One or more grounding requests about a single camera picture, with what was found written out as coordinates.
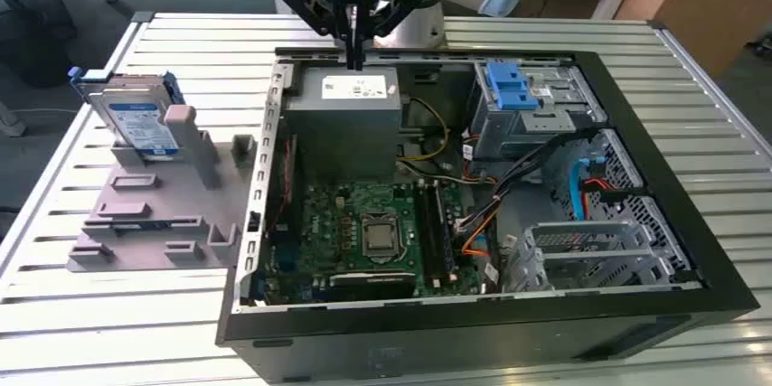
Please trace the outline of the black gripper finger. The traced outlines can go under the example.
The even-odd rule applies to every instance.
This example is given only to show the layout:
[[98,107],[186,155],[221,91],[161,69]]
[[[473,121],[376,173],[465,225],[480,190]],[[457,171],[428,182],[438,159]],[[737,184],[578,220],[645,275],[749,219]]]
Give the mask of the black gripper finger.
[[342,44],[346,66],[354,70],[354,28],[350,12],[357,0],[282,0],[321,36],[333,36]]
[[385,37],[408,17],[422,0],[393,0],[376,10],[377,0],[358,0],[354,20],[354,70],[360,71],[365,60],[364,44],[373,37]]

